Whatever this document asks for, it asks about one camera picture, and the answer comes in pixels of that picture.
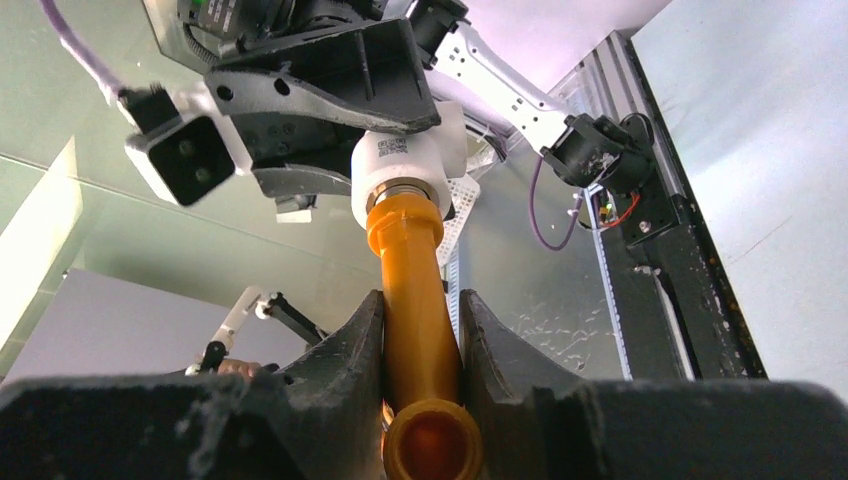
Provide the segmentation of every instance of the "ceiling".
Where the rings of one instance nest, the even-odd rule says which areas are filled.
[[[392,1],[390,11],[403,11],[408,3]],[[638,28],[668,0],[466,3],[469,19],[494,50],[547,90],[610,31]],[[120,78],[166,87],[198,79],[159,54],[141,0],[57,4]],[[314,220],[297,225],[275,223],[273,202],[252,178],[232,179],[190,209],[160,201],[124,153],[130,126],[107,107],[94,82],[60,46],[38,3],[6,2],[0,26],[0,89],[6,92],[0,95],[0,228],[6,234],[13,223],[52,225],[65,210],[73,218],[63,224],[67,231],[50,232],[55,241],[45,247],[52,249],[45,254],[52,263],[42,265],[45,280],[31,288],[31,295],[15,299],[31,302],[25,315],[30,320],[12,332],[13,340],[26,340],[40,315],[38,305],[49,302],[69,266],[222,305],[235,301],[244,286],[264,284],[284,291],[297,308],[329,328],[379,284],[379,263],[347,198],[321,198]],[[474,104],[467,89],[438,78],[431,82],[435,90]],[[58,158],[71,157],[51,170]],[[43,182],[54,177],[59,181]],[[32,200],[43,191],[61,193]],[[50,208],[51,202],[69,198],[80,202],[78,208]],[[41,207],[26,210],[36,212],[28,221],[15,222],[25,204]],[[16,268],[7,269],[6,282],[29,267]],[[0,318],[0,324],[11,320]]]

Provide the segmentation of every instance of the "scratch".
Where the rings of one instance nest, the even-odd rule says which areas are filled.
[[[761,239],[760,239],[760,241],[759,241],[759,242],[755,243],[755,244],[754,244],[754,246],[752,246],[752,247],[751,247],[751,248],[749,248],[748,250],[745,250],[745,253],[743,253],[742,255],[739,255],[739,258],[737,258],[736,260],[733,260],[732,262],[730,262],[730,265],[733,265],[734,263],[738,262],[739,260],[742,260],[743,258],[745,258],[745,255],[748,255],[749,253],[751,253],[752,251],[754,251],[754,249],[755,249],[755,248],[757,248],[757,247],[759,247],[761,243],[763,243],[763,242],[765,242],[766,240],[768,240],[768,238],[769,238],[770,236],[774,235],[774,234],[775,234],[775,232],[777,232],[778,230],[780,230],[780,229],[781,229],[781,227],[783,227],[784,225],[786,225],[787,223],[789,223],[789,220],[792,220],[792,215],[790,215],[790,216],[789,216],[786,220],[784,220],[784,221],[780,222],[780,225],[778,225],[778,226],[774,227],[774,229],[773,229],[772,231],[770,231],[769,233],[767,233],[767,234],[766,234],[763,238],[761,238]]]

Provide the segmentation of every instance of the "black connector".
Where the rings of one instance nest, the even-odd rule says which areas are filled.
[[[168,92],[158,84],[145,90],[123,90],[118,99],[143,134],[180,116]]]

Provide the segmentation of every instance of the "gray panel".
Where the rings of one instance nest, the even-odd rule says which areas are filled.
[[[769,376],[848,398],[848,3],[677,0],[633,41]]]
[[[477,291],[512,331],[587,378],[621,378],[592,234],[577,228],[560,252],[533,236],[527,213],[536,155],[524,143],[480,179],[482,194],[460,238],[461,284]],[[539,227],[558,243],[573,187],[543,166],[536,191]]]
[[[229,309],[73,270],[12,365],[22,377],[166,373],[202,353]],[[285,366],[306,342],[281,323],[251,316],[232,357]]]

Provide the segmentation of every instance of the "orange pipe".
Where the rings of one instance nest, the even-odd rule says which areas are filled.
[[[480,431],[459,404],[462,363],[436,247],[444,230],[426,197],[402,193],[368,214],[368,245],[382,262],[386,401],[395,411],[383,447],[391,480],[473,479]]]

